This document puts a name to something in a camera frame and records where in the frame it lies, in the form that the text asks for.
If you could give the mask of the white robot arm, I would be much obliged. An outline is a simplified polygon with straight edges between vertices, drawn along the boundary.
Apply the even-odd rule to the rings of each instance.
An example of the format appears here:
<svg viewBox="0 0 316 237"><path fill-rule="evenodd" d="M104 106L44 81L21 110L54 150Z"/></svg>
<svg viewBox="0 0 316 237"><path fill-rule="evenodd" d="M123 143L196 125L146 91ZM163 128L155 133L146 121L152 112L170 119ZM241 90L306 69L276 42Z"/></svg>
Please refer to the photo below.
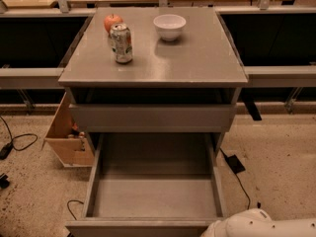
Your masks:
<svg viewBox="0 0 316 237"><path fill-rule="evenodd" d="M316 237L316 219L273 221L253 208L211 223L200 237Z"/></svg>

